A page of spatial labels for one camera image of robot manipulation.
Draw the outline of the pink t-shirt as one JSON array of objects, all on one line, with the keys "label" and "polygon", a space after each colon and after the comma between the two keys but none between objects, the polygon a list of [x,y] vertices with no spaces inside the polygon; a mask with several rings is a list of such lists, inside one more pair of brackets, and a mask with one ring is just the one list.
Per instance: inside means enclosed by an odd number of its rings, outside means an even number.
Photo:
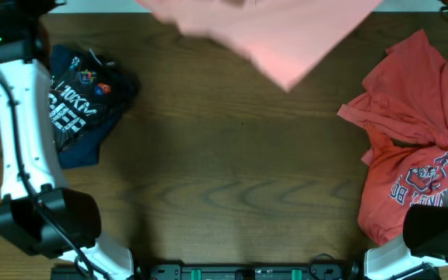
[{"label": "pink t-shirt", "polygon": [[379,4],[377,0],[138,0],[162,23],[208,37],[291,90]]}]

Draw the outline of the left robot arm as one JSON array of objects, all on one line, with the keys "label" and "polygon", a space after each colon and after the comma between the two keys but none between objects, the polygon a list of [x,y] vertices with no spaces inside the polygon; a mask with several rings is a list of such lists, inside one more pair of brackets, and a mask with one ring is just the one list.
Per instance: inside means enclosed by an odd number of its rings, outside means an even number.
[{"label": "left robot arm", "polygon": [[40,23],[55,1],[0,1],[0,236],[30,256],[69,261],[54,279],[133,279],[131,251],[101,229],[93,197],[72,190],[49,118],[49,44]]}]

